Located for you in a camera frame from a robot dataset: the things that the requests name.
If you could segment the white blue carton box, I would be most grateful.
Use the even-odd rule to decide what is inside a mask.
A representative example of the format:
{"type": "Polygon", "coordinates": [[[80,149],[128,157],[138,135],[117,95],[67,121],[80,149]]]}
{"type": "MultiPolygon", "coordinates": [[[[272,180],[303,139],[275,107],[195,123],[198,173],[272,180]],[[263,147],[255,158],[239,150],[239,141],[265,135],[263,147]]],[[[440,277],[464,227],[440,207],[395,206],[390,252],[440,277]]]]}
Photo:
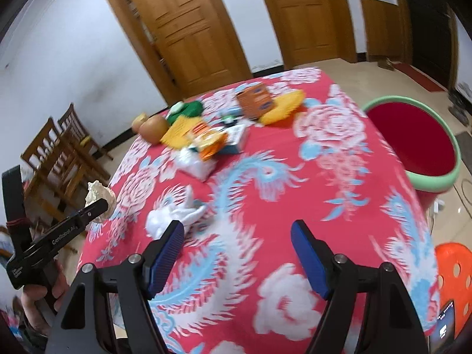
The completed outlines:
{"type": "Polygon", "coordinates": [[[249,126],[245,124],[237,124],[224,128],[227,134],[226,144],[218,151],[220,155],[240,154],[246,144],[249,135],[249,126]]]}

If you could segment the smartphone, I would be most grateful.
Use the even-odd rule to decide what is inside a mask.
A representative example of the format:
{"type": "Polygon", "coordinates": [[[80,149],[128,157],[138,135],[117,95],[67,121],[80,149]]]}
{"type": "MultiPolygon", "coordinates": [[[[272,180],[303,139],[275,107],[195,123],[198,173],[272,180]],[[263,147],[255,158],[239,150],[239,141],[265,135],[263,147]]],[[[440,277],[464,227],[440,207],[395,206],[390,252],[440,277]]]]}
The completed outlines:
{"type": "Polygon", "coordinates": [[[446,303],[440,311],[435,329],[429,337],[430,354],[446,353],[454,342],[455,333],[455,310],[454,301],[446,303]]]}

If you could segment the orange snack packet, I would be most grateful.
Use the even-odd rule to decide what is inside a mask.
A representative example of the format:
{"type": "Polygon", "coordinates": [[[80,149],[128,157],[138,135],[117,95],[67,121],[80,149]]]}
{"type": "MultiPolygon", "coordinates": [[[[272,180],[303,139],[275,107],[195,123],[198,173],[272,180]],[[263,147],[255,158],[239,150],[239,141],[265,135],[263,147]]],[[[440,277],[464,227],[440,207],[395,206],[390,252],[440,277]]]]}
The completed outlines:
{"type": "Polygon", "coordinates": [[[223,128],[215,128],[200,121],[185,133],[185,137],[199,157],[207,161],[226,145],[228,134],[223,128]]]}

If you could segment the yellow foam fruit net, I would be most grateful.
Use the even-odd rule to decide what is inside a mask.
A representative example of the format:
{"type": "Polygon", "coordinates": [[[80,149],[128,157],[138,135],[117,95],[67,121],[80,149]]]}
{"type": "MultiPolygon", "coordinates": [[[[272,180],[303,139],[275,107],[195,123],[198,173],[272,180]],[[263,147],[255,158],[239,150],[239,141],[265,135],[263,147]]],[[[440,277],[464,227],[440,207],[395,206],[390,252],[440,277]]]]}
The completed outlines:
{"type": "Polygon", "coordinates": [[[188,147],[190,139],[186,134],[192,130],[200,121],[201,117],[186,117],[179,116],[175,122],[170,126],[168,131],[161,138],[161,143],[165,146],[180,150],[188,147]]]}

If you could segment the brown shoe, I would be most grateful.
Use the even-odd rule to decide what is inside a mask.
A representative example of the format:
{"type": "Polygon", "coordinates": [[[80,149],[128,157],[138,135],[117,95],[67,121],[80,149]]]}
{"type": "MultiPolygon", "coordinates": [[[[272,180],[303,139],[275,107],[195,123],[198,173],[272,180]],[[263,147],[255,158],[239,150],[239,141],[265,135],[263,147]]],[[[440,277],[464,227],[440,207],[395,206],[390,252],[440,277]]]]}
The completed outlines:
{"type": "Polygon", "coordinates": [[[377,65],[379,68],[382,68],[387,71],[395,71],[394,64],[388,58],[379,58],[377,61],[377,65]]]}

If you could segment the white tissue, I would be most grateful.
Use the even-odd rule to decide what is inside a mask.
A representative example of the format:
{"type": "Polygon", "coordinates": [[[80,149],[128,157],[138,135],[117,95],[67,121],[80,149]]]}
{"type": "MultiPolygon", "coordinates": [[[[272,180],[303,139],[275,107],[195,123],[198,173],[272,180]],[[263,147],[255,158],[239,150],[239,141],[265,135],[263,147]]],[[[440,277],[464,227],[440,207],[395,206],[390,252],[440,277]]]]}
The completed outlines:
{"type": "Polygon", "coordinates": [[[186,236],[193,224],[198,223],[207,210],[207,205],[194,197],[191,186],[168,188],[149,211],[145,230],[153,240],[163,236],[172,221],[179,221],[186,236]]]}

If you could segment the orange plastic stool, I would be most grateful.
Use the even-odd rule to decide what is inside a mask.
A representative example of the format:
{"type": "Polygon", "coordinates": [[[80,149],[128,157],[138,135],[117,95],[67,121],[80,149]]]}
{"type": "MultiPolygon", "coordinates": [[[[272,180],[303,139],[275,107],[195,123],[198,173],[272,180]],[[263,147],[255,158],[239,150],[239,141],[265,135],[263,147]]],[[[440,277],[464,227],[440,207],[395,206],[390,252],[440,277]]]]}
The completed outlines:
{"type": "Polygon", "coordinates": [[[449,242],[435,247],[441,307],[454,301],[454,337],[471,315],[472,253],[463,244],[449,242]]]}

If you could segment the light blue plastic toy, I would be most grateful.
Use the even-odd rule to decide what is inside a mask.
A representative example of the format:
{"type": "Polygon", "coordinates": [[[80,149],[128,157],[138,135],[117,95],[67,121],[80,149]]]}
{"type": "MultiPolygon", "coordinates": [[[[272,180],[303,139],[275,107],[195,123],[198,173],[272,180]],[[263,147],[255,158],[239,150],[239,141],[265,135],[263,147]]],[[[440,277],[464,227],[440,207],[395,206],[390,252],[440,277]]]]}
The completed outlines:
{"type": "Polygon", "coordinates": [[[232,117],[242,117],[243,111],[240,106],[234,106],[230,108],[223,109],[220,112],[221,117],[232,116],[232,117]]]}

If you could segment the white power strip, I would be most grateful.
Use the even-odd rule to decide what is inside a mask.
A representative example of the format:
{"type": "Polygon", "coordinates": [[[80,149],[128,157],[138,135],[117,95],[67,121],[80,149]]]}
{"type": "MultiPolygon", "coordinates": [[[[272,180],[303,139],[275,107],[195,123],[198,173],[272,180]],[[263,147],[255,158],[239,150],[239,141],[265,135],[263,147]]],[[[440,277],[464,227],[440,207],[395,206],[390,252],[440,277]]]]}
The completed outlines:
{"type": "Polygon", "coordinates": [[[433,204],[433,214],[440,213],[445,208],[445,202],[441,199],[435,199],[433,204]]]}

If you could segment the red floral tablecloth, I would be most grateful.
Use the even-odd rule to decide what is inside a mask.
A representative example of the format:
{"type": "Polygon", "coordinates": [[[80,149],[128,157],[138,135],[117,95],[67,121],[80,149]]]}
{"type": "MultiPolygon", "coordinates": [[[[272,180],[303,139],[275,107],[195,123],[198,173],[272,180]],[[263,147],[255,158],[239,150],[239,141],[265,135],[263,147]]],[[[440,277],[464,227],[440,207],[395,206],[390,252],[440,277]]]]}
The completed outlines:
{"type": "Polygon", "coordinates": [[[80,261],[117,265],[150,243],[147,215],[206,206],[164,290],[150,302],[176,353],[303,353],[325,307],[290,241],[298,219],[359,265],[394,264],[425,332],[439,310],[430,233],[405,171],[359,107],[315,67],[263,78],[274,95],[305,100],[281,127],[250,123],[242,152],[207,181],[176,167],[177,151],[137,138],[110,186],[118,200],[90,228],[80,261]]]}

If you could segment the left wooden door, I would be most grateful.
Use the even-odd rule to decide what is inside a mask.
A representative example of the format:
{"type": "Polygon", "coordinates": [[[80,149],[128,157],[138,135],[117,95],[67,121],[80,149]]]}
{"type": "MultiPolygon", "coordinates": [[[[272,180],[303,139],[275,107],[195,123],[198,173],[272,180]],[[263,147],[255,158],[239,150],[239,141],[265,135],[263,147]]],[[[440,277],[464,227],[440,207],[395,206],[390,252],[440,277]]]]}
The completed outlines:
{"type": "Polygon", "coordinates": [[[252,77],[222,0],[108,0],[165,102],[252,77]]]}

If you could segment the small green blue toy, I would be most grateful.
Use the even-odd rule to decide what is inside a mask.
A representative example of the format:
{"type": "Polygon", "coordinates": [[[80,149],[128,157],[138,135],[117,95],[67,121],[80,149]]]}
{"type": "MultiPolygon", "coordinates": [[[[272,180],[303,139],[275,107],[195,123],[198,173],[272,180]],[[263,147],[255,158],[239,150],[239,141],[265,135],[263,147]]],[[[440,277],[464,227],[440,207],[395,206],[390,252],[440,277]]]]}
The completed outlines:
{"type": "Polygon", "coordinates": [[[237,124],[237,117],[235,116],[232,116],[232,115],[226,115],[226,116],[222,116],[221,117],[221,123],[225,126],[225,127],[231,127],[231,126],[234,126],[237,124]]]}

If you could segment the orange cardboard box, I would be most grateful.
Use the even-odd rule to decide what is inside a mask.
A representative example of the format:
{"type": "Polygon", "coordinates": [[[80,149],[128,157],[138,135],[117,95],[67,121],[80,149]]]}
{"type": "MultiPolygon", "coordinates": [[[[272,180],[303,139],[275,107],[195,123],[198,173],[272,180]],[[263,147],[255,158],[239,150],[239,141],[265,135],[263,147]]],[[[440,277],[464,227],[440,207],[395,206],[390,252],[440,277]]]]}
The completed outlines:
{"type": "Polygon", "coordinates": [[[251,120],[259,119],[275,106],[270,91],[262,83],[245,87],[236,93],[236,98],[243,115],[251,120]]]}

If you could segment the wooden wall panel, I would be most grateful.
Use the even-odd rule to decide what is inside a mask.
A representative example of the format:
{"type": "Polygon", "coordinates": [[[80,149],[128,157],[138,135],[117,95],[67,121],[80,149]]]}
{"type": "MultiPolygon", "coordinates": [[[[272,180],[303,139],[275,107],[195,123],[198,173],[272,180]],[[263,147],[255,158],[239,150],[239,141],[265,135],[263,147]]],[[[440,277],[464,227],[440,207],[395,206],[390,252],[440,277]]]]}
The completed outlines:
{"type": "Polygon", "coordinates": [[[400,61],[403,36],[399,7],[381,0],[360,0],[366,33],[369,60],[389,58],[400,61]]]}

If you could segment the clear plastic bag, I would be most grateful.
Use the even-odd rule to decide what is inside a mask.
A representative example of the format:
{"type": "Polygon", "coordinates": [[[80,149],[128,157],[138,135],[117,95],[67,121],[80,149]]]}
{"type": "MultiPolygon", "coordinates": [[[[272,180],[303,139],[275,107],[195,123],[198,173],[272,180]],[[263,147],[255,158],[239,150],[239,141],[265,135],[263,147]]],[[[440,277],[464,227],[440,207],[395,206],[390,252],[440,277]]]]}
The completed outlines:
{"type": "Polygon", "coordinates": [[[178,152],[174,163],[177,170],[201,182],[205,182],[217,166],[217,161],[214,159],[203,161],[198,152],[188,148],[183,148],[178,152]]]}

